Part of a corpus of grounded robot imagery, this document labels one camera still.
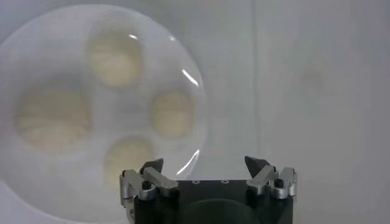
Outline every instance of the white surface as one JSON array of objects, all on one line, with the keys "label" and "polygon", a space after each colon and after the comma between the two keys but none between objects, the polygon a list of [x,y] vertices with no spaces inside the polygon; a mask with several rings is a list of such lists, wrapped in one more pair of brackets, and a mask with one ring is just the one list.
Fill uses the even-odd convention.
[{"label": "white surface", "polygon": [[389,11],[257,1],[260,149],[298,170],[298,223],[389,222]]},{"label": "white surface", "polygon": [[[277,166],[298,169],[298,223],[387,223],[389,2],[257,0],[255,7],[250,1],[214,0],[207,6],[199,2],[205,1],[131,2],[188,47],[214,100],[213,140],[208,140],[207,156],[200,156],[192,176],[245,178],[247,171],[239,163],[242,155],[264,155]],[[0,27],[4,27],[0,30],[16,29],[16,24],[57,3],[7,0],[7,11],[0,7]],[[248,94],[253,91],[251,9],[257,13],[259,153],[253,150],[258,137],[250,112],[254,108],[247,104],[253,100]],[[23,16],[5,19],[12,14]],[[322,78],[306,82],[310,76],[302,78],[301,71],[310,65],[310,54]],[[237,88],[228,88],[228,83],[239,80]],[[218,87],[208,89],[207,83]],[[225,150],[230,157],[221,156]],[[10,193],[4,188],[0,192]],[[38,218],[12,196],[3,197],[10,199],[0,200],[5,223],[56,223]]]}]

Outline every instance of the metal bracket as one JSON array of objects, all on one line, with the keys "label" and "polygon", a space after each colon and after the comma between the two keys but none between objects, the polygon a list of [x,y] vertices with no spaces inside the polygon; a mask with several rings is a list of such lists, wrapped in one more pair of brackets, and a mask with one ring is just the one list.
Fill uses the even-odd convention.
[{"label": "metal bracket", "polygon": [[271,195],[276,199],[285,199],[288,196],[297,195],[298,176],[293,168],[286,167],[271,186]]},{"label": "metal bracket", "polygon": [[170,180],[152,167],[147,167],[143,170],[143,177],[150,181],[160,190],[162,196],[170,197],[179,187],[179,183]]},{"label": "metal bracket", "polygon": [[278,177],[278,172],[275,167],[265,165],[253,179],[247,180],[246,184],[249,189],[253,190],[257,195],[264,194],[265,187],[270,181]]}]

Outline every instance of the dough ball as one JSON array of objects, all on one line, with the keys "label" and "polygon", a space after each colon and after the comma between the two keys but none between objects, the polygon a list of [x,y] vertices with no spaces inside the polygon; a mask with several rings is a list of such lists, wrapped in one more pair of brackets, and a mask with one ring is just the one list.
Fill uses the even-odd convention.
[{"label": "dough ball", "polygon": [[152,105],[152,125],[164,138],[175,139],[189,132],[193,126],[193,104],[180,91],[159,95]]},{"label": "dough ball", "polygon": [[154,160],[152,145],[143,138],[130,137],[117,142],[104,161],[104,181],[110,189],[119,189],[123,170],[140,171],[147,161]]},{"label": "dough ball", "polygon": [[111,87],[135,83],[142,74],[140,45],[117,30],[102,31],[88,40],[87,61],[96,78]]},{"label": "dough ball", "polygon": [[90,104],[73,89],[47,89],[23,98],[16,117],[19,135],[37,149],[63,152],[88,134]]}]

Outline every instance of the screw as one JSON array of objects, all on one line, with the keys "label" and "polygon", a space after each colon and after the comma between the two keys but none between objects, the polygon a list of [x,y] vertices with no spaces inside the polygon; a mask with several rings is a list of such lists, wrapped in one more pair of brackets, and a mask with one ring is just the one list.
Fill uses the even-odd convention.
[{"label": "screw", "polygon": [[142,190],[149,190],[150,188],[152,188],[152,183],[150,181],[143,181],[142,182]]},{"label": "screw", "polygon": [[282,179],[278,178],[274,181],[274,186],[277,188],[283,188],[284,185],[285,185],[285,182]]}]

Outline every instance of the black plastic tip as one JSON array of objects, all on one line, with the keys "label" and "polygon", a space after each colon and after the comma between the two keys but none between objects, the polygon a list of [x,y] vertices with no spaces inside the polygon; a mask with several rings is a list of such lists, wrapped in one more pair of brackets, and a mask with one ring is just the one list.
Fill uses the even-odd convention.
[{"label": "black plastic tip", "polygon": [[251,177],[255,177],[266,165],[269,165],[265,159],[256,159],[253,157],[245,156],[245,164],[249,170]]},{"label": "black plastic tip", "polygon": [[156,159],[154,161],[148,161],[140,169],[140,174],[143,175],[144,169],[147,167],[153,167],[153,169],[161,173],[161,171],[163,170],[163,165],[164,165],[164,159]]}]

